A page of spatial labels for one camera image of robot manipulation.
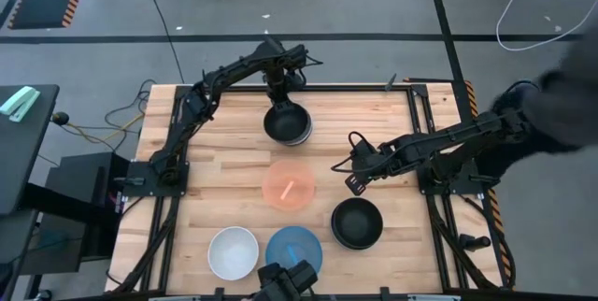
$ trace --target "white cable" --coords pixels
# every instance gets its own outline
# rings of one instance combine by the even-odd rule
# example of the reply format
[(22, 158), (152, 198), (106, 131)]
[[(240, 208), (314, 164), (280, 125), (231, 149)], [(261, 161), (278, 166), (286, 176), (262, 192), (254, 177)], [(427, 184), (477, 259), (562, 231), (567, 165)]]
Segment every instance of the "white cable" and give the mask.
[(498, 41), (498, 45), (500, 45), (503, 49), (505, 50), (509, 50), (509, 51), (513, 51), (513, 52), (519, 52), (519, 51), (524, 51), (524, 50), (529, 50), (529, 49), (533, 49), (533, 48), (537, 48), (539, 46), (542, 46), (544, 44), (548, 44), (551, 43), (555, 40), (559, 40), (565, 36), (568, 36), (569, 34), (573, 33), (575, 30), (577, 30), (581, 25), (583, 25), (584, 22), (586, 22), (588, 20), (588, 17), (590, 16), (591, 12), (594, 11), (594, 8), (596, 7), (596, 4), (598, 4), (598, 0), (594, 1), (594, 4), (591, 5), (590, 11), (588, 11), (588, 13), (586, 14), (586, 17), (583, 18), (583, 20), (581, 20), (581, 22), (574, 26), (571, 30), (567, 31), (566, 33), (560, 35), (560, 36), (556, 36), (552, 39), (543, 41), (543, 42), (539, 42), (539, 43), (535, 43), (529, 47), (526, 48), (508, 48), (505, 46), (505, 44), (503, 44), (503, 42), (501, 41), (501, 37), (498, 34), (499, 33), (499, 29), (501, 26), (501, 22), (503, 21), (503, 18), (505, 17), (506, 13), (508, 12), (509, 8), (511, 7), (511, 4), (513, 3), (514, 0), (510, 0), (508, 1), (508, 4), (505, 7), (505, 11), (503, 11), (503, 14), (501, 15), (501, 18), (498, 20), (498, 22), (496, 23), (496, 40)]

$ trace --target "black bowl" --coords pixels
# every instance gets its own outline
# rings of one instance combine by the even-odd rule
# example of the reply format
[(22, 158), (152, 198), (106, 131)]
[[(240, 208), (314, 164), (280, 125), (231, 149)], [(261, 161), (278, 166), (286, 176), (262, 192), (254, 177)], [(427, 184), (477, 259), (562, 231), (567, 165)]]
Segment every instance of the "black bowl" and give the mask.
[(305, 108), (293, 102), (274, 104), (263, 117), (263, 128), (276, 142), (295, 146), (311, 134), (311, 118)]
[(382, 235), (382, 215), (372, 202), (353, 197), (339, 204), (331, 222), (338, 242), (352, 250), (372, 247)]

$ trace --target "person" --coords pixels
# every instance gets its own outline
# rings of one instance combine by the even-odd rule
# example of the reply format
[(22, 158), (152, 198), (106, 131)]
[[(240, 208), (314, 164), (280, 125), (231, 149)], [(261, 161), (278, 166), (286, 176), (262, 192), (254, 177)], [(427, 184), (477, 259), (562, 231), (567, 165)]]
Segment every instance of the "person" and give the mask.
[(520, 143), (501, 144), (476, 158), (481, 175), (500, 178), (517, 161), (538, 152), (561, 154), (598, 143), (598, 22), (573, 43), (558, 68), (536, 82), (520, 81), (499, 95), (491, 110), (521, 108), (532, 126)]

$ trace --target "table leg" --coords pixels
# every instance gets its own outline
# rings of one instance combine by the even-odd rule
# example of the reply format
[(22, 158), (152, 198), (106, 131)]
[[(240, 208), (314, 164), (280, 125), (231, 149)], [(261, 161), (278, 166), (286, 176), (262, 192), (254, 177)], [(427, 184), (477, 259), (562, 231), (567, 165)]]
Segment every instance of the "table leg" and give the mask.
[(34, 275), (29, 279), (29, 283), (27, 284), (27, 293), (25, 294), (25, 298), (28, 300), (33, 300), (37, 297), (39, 293), (39, 284), (41, 283), (42, 275)]

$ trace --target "white bowl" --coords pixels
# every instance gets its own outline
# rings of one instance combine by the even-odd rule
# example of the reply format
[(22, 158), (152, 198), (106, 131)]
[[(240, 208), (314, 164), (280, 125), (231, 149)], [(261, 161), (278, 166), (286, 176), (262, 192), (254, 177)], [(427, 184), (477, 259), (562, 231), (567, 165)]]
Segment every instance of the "white bowl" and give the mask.
[(258, 263), (260, 250), (255, 236), (243, 227), (227, 227), (209, 243), (207, 262), (217, 277), (239, 280), (246, 277)]

